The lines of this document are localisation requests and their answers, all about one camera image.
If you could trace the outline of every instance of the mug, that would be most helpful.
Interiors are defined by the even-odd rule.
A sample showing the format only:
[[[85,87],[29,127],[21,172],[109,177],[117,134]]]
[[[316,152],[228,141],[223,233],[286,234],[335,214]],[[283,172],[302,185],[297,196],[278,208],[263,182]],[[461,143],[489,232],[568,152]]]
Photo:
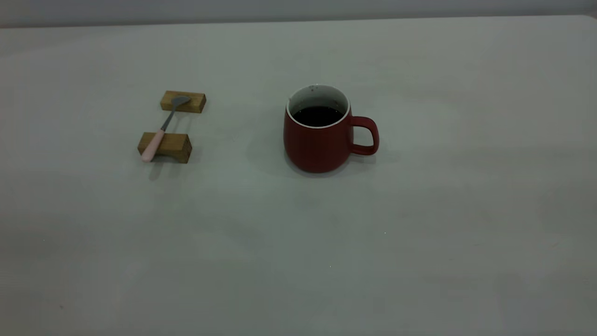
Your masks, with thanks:
[[[335,123],[314,127],[299,123],[293,116],[304,108],[324,106],[343,113]],[[373,135],[373,146],[353,143],[353,127],[365,127]],[[377,125],[369,118],[353,117],[350,101],[339,89],[322,84],[296,91],[286,104],[284,148],[290,160],[302,170],[324,173],[340,167],[350,153],[373,155],[379,147]]]

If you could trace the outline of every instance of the table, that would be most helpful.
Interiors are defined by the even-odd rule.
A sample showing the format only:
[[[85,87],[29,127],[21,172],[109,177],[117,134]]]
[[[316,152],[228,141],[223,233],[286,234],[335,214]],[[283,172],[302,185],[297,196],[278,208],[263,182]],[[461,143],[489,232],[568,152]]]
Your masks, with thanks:
[[[0,30],[0,330],[593,335],[597,21]],[[373,157],[302,173],[287,97],[344,90]],[[188,164],[136,150],[165,90]],[[366,130],[355,141],[372,142]]]

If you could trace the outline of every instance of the coffee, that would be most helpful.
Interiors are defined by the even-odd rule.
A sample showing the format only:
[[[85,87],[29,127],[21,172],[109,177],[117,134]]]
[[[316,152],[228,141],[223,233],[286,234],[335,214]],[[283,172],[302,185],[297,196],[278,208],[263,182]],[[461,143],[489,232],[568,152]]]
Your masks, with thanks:
[[[327,106],[312,106],[296,112],[293,118],[303,125],[323,127],[332,125],[343,116],[344,113]]]

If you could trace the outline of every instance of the spoon handle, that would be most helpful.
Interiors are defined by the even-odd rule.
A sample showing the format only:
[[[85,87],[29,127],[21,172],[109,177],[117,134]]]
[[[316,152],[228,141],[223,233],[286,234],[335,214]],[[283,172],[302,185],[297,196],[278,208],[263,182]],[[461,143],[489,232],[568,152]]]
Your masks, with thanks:
[[[164,132],[164,130],[162,130],[162,129],[160,129],[157,133],[155,133],[155,135],[153,136],[153,139],[151,139],[151,141],[147,145],[147,148],[145,148],[145,150],[143,151],[143,154],[141,154],[141,161],[150,162],[151,160],[153,160],[155,151],[158,150],[159,143],[162,142],[164,133],[166,133],[166,132]]]

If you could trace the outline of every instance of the gray wall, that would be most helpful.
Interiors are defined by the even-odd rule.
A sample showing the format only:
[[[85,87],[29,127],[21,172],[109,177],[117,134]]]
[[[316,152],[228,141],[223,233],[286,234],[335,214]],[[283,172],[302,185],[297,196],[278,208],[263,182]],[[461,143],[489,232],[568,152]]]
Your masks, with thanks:
[[[0,26],[580,14],[597,0],[0,0]]]

